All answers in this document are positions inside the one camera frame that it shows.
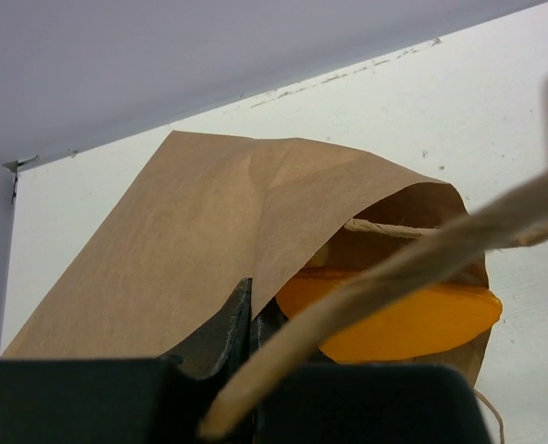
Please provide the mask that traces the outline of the brown paper bag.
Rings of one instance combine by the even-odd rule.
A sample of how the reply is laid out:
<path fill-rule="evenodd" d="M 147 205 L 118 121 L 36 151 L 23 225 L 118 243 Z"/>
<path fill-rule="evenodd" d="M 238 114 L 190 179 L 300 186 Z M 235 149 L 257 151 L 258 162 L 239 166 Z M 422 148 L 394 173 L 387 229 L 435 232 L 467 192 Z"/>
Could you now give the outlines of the brown paper bag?
<path fill-rule="evenodd" d="M 486 443 L 448 351 L 339 364 L 319 346 L 419 290 L 488 288 L 548 239 L 548 172 L 474 214 L 361 150 L 172 132 L 6 348 L 2 443 Z M 228 379 L 160 358 L 252 279 L 288 322 Z"/>

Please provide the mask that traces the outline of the long orange fake baguette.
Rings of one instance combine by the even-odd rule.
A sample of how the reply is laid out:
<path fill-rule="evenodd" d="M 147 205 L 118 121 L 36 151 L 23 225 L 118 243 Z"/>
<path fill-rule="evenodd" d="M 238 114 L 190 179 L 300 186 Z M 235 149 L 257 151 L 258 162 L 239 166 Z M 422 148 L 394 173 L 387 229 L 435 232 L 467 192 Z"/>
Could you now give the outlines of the long orange fake baguette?
<path fill-rule="evenodd" d="M 319 349 L 339 364 L 404 361 L 471 341 L 502 311 L 502 302 L 488 289 L 437 284 L 368 316 Z"/>

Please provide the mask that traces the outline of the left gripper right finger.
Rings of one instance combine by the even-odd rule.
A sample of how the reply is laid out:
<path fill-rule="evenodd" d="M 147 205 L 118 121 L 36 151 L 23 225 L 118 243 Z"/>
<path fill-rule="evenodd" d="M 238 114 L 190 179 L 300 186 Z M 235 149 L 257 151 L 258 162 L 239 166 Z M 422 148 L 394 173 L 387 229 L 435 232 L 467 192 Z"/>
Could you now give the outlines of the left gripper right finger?
<path fill-rule="evenodd" d="M 268 304 L 250 324 L 250 355 L 261 350 L 289 318 L 277 304 Z"/>

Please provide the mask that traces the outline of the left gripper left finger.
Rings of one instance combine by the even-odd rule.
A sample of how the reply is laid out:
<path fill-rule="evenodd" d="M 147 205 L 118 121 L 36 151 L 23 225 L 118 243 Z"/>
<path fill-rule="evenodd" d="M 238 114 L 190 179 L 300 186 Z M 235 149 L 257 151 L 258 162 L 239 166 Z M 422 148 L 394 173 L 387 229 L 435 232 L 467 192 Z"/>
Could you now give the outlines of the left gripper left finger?
<path fill-rule="evenodd" d="M 243 278 L 213 316 L 160 358 L 194 379 L 228 379 L 249 357 L 251 296 L 252 279 Z"/>

